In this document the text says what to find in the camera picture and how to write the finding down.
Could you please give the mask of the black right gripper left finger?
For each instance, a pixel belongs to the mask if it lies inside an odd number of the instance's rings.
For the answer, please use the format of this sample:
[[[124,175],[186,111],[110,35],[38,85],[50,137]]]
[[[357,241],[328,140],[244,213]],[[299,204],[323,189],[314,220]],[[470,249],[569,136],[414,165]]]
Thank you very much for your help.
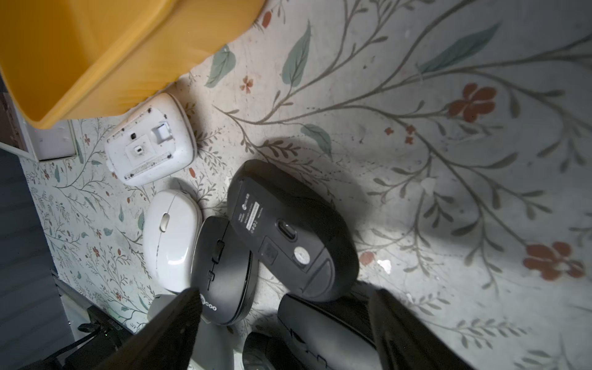
[[[188,288],[98,369],[179,369],[189,367],[202,302],[198,288]]]

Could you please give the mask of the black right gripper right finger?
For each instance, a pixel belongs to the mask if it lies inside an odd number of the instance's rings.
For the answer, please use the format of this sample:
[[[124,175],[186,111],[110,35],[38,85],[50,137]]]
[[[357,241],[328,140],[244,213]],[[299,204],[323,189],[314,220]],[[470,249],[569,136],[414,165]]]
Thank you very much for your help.
[[[382,368],[472,368],[387,290],[371,294],[368,315]]]

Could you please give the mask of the black mouse with flower sticker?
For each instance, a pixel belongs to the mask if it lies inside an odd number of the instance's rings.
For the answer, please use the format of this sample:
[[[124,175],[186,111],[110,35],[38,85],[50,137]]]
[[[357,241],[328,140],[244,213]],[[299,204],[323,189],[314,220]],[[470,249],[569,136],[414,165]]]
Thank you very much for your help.
[[[380,369],[368,308],[354,298],[309,302],[285,295],[277,310],[282,339],[308,369]]]

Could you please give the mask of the black upside-down mouse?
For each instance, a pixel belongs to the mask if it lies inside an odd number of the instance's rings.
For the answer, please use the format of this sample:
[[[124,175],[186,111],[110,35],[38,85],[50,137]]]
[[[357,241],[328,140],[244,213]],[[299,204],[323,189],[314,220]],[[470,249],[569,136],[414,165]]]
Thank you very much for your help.
[[[359,260],[347,223],[300,180],[248,160],[231,180],[227,205],[238,237],[292,294],[330,302],[351,290]]]

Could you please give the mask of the yellow plastic storage box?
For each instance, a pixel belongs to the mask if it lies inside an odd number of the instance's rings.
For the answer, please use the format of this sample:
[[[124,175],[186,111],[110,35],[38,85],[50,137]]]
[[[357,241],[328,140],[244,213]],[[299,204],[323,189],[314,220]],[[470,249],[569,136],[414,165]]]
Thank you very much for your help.
[[[262,1],[4,1],[2,79],[25,120],[115,117],[245,33]]]

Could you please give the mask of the black Lecoo mouse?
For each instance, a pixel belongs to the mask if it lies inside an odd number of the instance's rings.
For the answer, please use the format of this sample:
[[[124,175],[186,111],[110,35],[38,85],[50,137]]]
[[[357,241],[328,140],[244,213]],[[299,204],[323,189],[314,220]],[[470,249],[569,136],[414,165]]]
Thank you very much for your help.
[[[302,370],[305,367],[279,339],[252,332],[245,340],[242,362],[245,370]]]

